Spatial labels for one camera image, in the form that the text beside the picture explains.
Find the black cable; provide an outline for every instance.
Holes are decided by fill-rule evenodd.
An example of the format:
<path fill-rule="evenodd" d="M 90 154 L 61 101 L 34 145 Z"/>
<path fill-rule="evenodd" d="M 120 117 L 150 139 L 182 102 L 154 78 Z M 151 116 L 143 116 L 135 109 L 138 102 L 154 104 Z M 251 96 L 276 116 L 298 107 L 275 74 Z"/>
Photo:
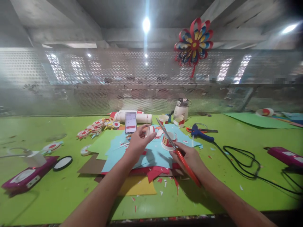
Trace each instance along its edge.
<path fill-rule="evenodd" d="M 223 146 L 223 149 L 225 150 L 225 152 L 227 152 L 227 153 L 235 160 L 235 162 L 238 164 L 238 166 L 239 166 L 245 173 L 247 173 L 247 174 L 245 174 L 245 173 L 241 172 L 240 169 L 238 169 L 238 168 L 234 165 L 234 163 L 230 160 L 230 158 L 227 156 L 227 154 L 218 146 L 218 144 L 217 144 L 216 142 L 213 142 L 213 144 L 214 144 L 216 147 L 219 148 L 219 150 L 220 150 L 220 151 L 222 152 L 222 154 L 229 160 L 229 162 L 232 164 L 232 166 L 235 168 L 235 170 L 236 170 L 239 174 L 241 174 L 242 176 L 244 176 L 244 177 L 246 177 L 246 178 L 248 178 L 248 179 L 252 179 L 252 180 L 255 180 L 255 179 L 258 178 L 258 179 L 261 179 L 261 180 L 263 180 L 263 181 L 266 181 L 266 182 L 268 182 L 268 183 L 270 183 L 270 184 L 273 184 L 273 185 L 275 185 L 275 186 L 277 186 L 277 187 L 279 187 L 279 188 L 281 188 L 281 189 L 283 189 L 283 190 L 285 190 L 285 191 L 291 192 L 291 193 L 296 194 L 296 195 L 303 195 L 302 192 L 291 191 L 291 190 L 286 189 L 286 188 L 284 188 L 284 187 L 282 187 L 282 186 L 280 186 L 280 185 L 278 185 L 278 184 L 276 184 L 276 183 L 273 183 L 273 182 L 271 182 L 271 181 L 269 181 L 269 180 L 267 180 L 267 179 L 265 179 L 265 178 L 263 178 L 263 177 L 258 176 L 258 173 L 259 173 L 259 171 L 260 171 L 261 165 L 260 165 L 260 163 L 255 159 L 255 155 L 254 155 L 253 153 L 248 152 L 248 151 L 245 151 L 245 150 L 242 150 L 242 149 L 238 149 L 238 148 L 235 148 L 235 147 L 231 147 L 231 146 Z M 230 153 L 230 152 L 227 150 L 227 148 L 228 148 L 228 149 L 232 149 L 232 150 L 234 150 L 234 151 L 237 151 L 237 152 L 239 152 L 239 153 L 241 153 L 241 154 L 243 154 L 243 155 L 249 157 L 249 158 L 252 160 L 252 162 L 250 163 L 250 165 L 245 165 L 245 164 L 241 163 L 237 158 L 235 158 L 235 156 L 234 156 L 232 153 Z M 251 173 L 251 172 L 249 172 L 249 171 L 243 169 L 242 166 L 251 168 L 251 167 L 253 166 L 253 163 L 254 163 L 254 162 L 256 162 L 256 163 L 258 164 L 258 168 L 257 168 L 257 170 L 256 170 L 255 173 Z M 302 187 L 301 187 L 300 185 L 298 185 L 298 184 L 297 184 L 297 183 L 296 183 L 296 182 L 295 182 L 295 181 L 286 173 L 285 170 L 282 170 L 282 173 L 285 174 L 285 175 L 286 175 L 292 182 L 294 182 L 300 189 L 302 189 Z"/>

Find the power cord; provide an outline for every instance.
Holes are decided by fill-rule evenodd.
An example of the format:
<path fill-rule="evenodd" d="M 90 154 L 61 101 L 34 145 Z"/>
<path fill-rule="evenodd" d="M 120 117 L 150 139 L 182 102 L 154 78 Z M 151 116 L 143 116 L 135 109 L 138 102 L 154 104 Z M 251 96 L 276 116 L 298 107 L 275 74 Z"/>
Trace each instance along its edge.
<path fill-rule="evenodd" d="M 291 192 L 291 193 L 293 193 L 293 194 L 296 194 L 296 195 L 303 195 L 303 193 L 302 192 L 295 192 L 295 191 L 291 191 L 291 190 L 289 190 L 289 189 L 286 189 L 286 188 L 284 188 L 284 187 L 282 187 L 282 186 L 280 186 L 280 185 L 278 185 L 278 184 L 276 184 L 276 183 L 273 183 L 273 182 L 271 182 L 271 181 L 269 181 L 269 180 L 267 180 L 267 179 L 265 179 L 265 178 L 263 178 L 263 177 L 260 177 L 260 176 L 258 176 L 258 173 L 259 173 L 259 171 L 260 171 L 260 169 L 261 169 L 261 165 L 260 165 L 260 163 L 255 159 L 255 155 L 253 154 L 253 153 L 251 153 L 251 152 L 249 152 L 249 151 L 245 151 L 245 150 L 242 150 L 242 149 L 238 149 L 238 148 L 235 148 L 235 147 L 231 147 L 231 146 L 223 146 L 223 149 L 224 149 L 224 151 L 225 152 L 227 152 L 234 160 L 235 160 L 235 162 L 238 164 L 238 166 L 245 172 L 242 172 L 242 171 L 240 171 L 240 169 L 238 169 L 235 165 L 234 165 L 234 163 L 230 160 L 230 158 L 227 156 L 227 154 L 218 146 L 218 144 L 216 143 L 216 142 L 213 142 L 213 144 L 216 146 L 216 147 L 218 147 L 219 148 L 219 150 L 222 152 L 222 154 L 229 160 L 229 162 L 232 164 L 232 166 L 235 168 L 235 170 L 239 173 L 239 174 L 241 174 L 242 176 L 244 176 L 244 177 L 246 177 L 246 178 L 248 178 L 248 179 L 261 179 L 261 180 L 263 180 L 263 181 L 266 181 L 266 182 L 268 182 L 268 183 L 270 183 L 270 184 L 273 184 L 273 185 L 275 185 L 275 186 L 277 186 L 277 187 L 279 187 L 279 188 L 281 188 L 281 189 L 283 189 L 283 190 L 285 190 L 285 191 L 288 191 L 288 192 Z M 251 161 L 251 163 L 250 163 L 250 165 L 245 165 L 245 164 L 243 164 L 243 163 L 241 163 L 237 158 L 235 158 L 235 156 L 232 154 L 232 153 L 230 153 L 229 151 L 228 151 L 228 149 L 231 149 L 231 150 L 234 150 L 234 151 L 236 151 L 236 152 L 239 152 L 239 153 L 241 153 L 241 154 L 243 154 L 243 155 L 245 155 L 245 156 L 247 156 L 247 157 L 249 157 L 252 161 Z M 257 163 L 257 165 L 258 165 L 258 168 L 257 168 L 257 170 L 256 170 L 256 172 L 255 173 L 251 173 L 251 172 L 249 172 L 249 171 L 247 171 L 247 170 L 245 170 L 242 166 L 245 166 L 245 167 L 247 167 L 247 168 L 251 168 L 252 166 L 253 166 L 253 163 L 254 162 L 256 162 Z M 286 172 L 294 172 L 294 171 L 296 171 L 297 169 L 296 169 L 296 166 L 289 166 L 289 167 L 286 167 L 285 169 L 283 169 L 282 170 L 282 173 L 283 174 L 285 174 L 293 183 L 295 183 L 300 189 L 302 189 L 302 187 L 299 185 L 299 184 L 297 184 Z"/>

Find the metal mesh fence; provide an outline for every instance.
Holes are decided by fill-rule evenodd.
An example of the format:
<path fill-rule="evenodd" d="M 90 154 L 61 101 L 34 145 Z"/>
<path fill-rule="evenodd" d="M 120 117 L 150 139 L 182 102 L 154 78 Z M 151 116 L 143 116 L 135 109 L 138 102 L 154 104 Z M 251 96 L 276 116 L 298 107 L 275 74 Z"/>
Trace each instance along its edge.
<path fill-rule="evenodd" d="M 212 50 L 192 79 L 192 67 L 181 67 L 175 55 L 0 50 L 0 114 L 100 115 L 120 109 L 160 114 L 173 110 L 179 97 L 192 101 L 192 114 L 273 106 L 302 111 L 299 52 Z"/>

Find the hand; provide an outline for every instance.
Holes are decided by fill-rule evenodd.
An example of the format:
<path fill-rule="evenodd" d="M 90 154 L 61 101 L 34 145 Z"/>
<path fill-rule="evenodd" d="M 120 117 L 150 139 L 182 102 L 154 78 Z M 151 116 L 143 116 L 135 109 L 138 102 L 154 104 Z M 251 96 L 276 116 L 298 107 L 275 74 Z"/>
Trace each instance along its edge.
<path fill-rule="evenodd" d="M 205 172 L 209 172 L 207 167 L 204 165 L 203 161 L 201 160 L 199 153 L 196 151 L 195 148 L 188 147 L 183 143 L 174 143 L 180 150 L 184 151 L 185 156 L 184 159 L 187 162 L 188 166 L 192 169 L 196 176 L 200 174 L 204 174 Z M 181 163 L 178 156 L 173 152 L 169 152 L 173 159 L 182 167 L 182 169 L 186 172 L 184 165 Z"/>
<path fill-rule="evenodd" d="M 150 124 L 144 124 L 137 128 L 137 130 L 132 134 L 129 146 L 125 151 L 124 158 L 130 161 L 133 165 L 139 161 L 140 155 L 144 152 L 147 144 L 149 144 L 157 135 L 157 133 L 154 132 L 145 138 L 145 134 L 143 132 L 146 131 L 147 126 L 150 126 Z"/>

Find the yellow paper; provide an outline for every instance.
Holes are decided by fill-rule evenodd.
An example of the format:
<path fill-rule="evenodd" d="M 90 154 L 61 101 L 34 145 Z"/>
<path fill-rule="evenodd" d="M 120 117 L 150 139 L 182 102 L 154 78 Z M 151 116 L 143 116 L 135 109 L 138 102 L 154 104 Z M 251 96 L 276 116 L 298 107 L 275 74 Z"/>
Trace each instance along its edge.
<path fill-rule="evenodd" d="M 155 195 L 157 194 L 153 182 L 148 183 L 146 176 L 126 178 L 118 195 Z"/>

